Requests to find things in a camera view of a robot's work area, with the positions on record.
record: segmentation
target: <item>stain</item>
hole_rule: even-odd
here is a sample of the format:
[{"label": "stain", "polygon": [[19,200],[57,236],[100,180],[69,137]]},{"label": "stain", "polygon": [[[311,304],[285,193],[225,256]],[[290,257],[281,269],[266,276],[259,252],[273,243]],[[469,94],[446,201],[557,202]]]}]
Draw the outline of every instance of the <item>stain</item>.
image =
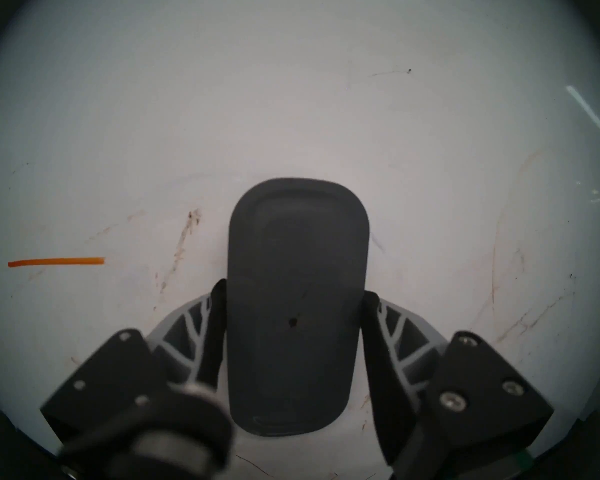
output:
[{"label": "stain", "polygon": [[462,263],[457,270],[454,270],[452,275],[465,276],[468,273],[476,273],[477,271],[480,271],[481,269],[486,268],[487,266],[490,268],[491,254],[491,251],[489,251],[488,253],[484,253],[476,257],[475,259],[467,260],[466,262]]},{"label": "stain", "polygon": [[365,396],[365,400],[362,402],[362,406],[360,406],[360,409],[364,408],[364,407],[365,407],[365,405],[366,405],[366,404],[367,404],[369,401],[371,401],[371,396],[370,396],[369,394],[367,394],[367,395]]},{"label": "stain", "polygon": [[147,212],[145,210],[140,210],[126,217],[126,222],[131,222],[134,218],[140,218],[141,216],[146,215]]},{"label": "stain", "polygon": [[376,77],[376,76],[388,76],[391,74],[410,74],[411,73],[411,69],[409,70],[391,70],[391,72],[376,72],[376,73],[372,73],[371,75],[369,75],[369,77]]},{"label": "stain", "polygon": [[574,291],[574,292],[570,292],[569,294],[564,294],[564,295],[558,297],[553,303],[548,305],[542,311],[542,313],[540,313],[538,315],[538,318],[536,318],[532,323],[527,323],[527,322],[525,322],[525,318],[529,315],[529,313],[531,313],[533,311],[533,308],[530,309],[525,314],[523,314],[518,321],[516,321],[513,325],[511,325],[509,328],[507,328],[507,330],[494,341],[494,344],[498,344],[498,343],[501,343],[502,341],[504,341],[507,338],[507,335],[509,335],[511,333],[511,331],[516,327],[523,328],[523,331],[520,332],[519,334],[517,334],[517,337],[520,337],[522,334],[527,332],[527,330],[531,330],[533,327],[535,327],[538,324],[538,322],[548,313],[548,311],[551,308],[553,308],[555,305],[557,305],[557,303],[559,303],[563,299],[570,298],[571,296],[575,296],[575,294],[576,293]]},{"label": "stain", "polygon": [[23,164],[21,164],[21,165],[20,165],[18,168],[16,168],[15,170],[13,170],[13,171],[11,172],[11,175],[14,175],[14,174],[15,174],[17,171],[19,171],[19,170],[20,170],[20,169],[22,169],[23,167],[26,167],[27,165],[29,165],[29,163],[28,163],[28,162],[27,162],[27,163],[23,163]]},{"label": "stain", "polygon": [[245,458],[244,458],[244,457],[242,457],[242,456],[238,456],[237,454],[235,455],[235,457],[236,457],[236,458],[238,458],[238,459],[240,459],[240,460],[242,460],[242,461],[246,461],[246,462],[247,462],[247,463],[249,463],[251,466],[253,466],[253,467],[255,467],[255,468],[259,469],[259,470],[260,470],[262,473],[264,473],[264,474],[265,474],[267,477],[269,477],[269,478],[273,478],[273,476],[269,475],[269,474],[268,474],[268,473],[267,473],[265,470],[263,470],[262,468],[260,468],[260,467],[259,467],[257,464],[255,464],[255,463],[251,463],[251,462],[250,462],[248,459],[245,459]]},{"label": "stain", "polygon": [[191,235],[194,222],[196,223],[196,225],[200,224],[200,218],[202,218],[202,215],[200,214],[200,210],[197,209],[194,211],[190,211],[187,215],[187,221],[184,225],[184,228],[182,229],[182,232],[180,232],[180,239],[176,244],[176,252],[173,254],[173,265],[171,266],[171,269],[167,272],[167,274],[164,276],[164,280],[162,281],[162,287],[160,288],[161,294],[164,292],[164,289],[169,284],[169,279],[171,278],[171,276],[176,273],[178,269],[178,263],[180,263],[180,261],[182,260],[182,255],[184,254],[184,241],[187,239],[187,233]]},{"label": "stain", "polygon": [[382,251],[382,254],[387,254],[387,252],[385,251],[385,247],[382,245],[382,242],[378,241],[378,238],[373,234],[373,232],[371,233],[371,242],[375,244],[375,247]]}]

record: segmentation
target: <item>gray plastic housing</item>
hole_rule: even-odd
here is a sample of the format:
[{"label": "gray plastic housing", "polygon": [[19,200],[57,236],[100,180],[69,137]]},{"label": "gray plastic housing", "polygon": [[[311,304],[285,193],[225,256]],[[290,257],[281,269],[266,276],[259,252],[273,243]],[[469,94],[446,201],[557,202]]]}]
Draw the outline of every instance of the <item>gray plastic housing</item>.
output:
[{"label": "gray plastic housing", "polygon": [[[147,336],[149,348],[173,386],[194,383],[204,352],[211,293],[169,313]],[[395,374],[415,412],[448,342],[427,321],[380,299],[377,313]]]}]

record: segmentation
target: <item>orange stick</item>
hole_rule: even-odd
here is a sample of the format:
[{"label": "orange stick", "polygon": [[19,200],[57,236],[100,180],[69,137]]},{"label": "orange stick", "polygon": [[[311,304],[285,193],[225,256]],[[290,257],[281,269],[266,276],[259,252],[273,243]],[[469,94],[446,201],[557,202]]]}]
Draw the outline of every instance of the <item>orange stick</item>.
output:
[{"label": "orange stick", "polygon": [[31,265],[104,265],[104,258],[40,258],[37,260],[9,261],[7,263],[9,268]]}]

